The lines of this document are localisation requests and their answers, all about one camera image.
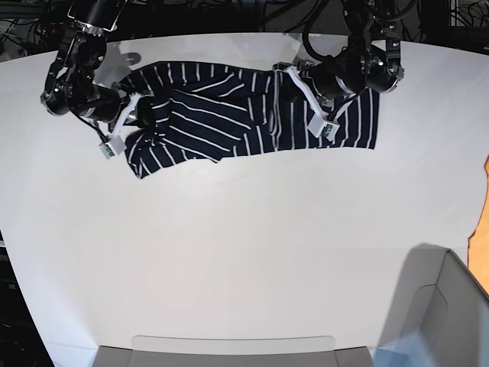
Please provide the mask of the navy white striped T-shirt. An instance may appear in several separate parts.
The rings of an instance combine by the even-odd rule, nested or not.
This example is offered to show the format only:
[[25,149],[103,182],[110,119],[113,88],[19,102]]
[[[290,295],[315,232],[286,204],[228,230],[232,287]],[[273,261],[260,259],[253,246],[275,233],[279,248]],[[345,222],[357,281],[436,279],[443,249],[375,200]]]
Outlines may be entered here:
[[192,159],[275,151],[367,148],[376,145],[380,96],[367,90],[338,117],[332,138],[309,130],[314,112],[304,98],[290,101],[285,70],[250,70],[218,63],[159,61],[121,81],[140,93],[139,129],[125,157],[138,178]]

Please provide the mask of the orange cloth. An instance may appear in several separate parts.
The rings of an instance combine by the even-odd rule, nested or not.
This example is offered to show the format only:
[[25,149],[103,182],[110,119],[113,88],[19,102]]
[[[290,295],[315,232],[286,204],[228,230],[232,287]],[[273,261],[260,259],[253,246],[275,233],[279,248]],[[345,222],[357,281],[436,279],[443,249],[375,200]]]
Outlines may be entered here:
[[489,290],[489,199],[488,192],[475,231],[468,243],[468,269],[488,293]]

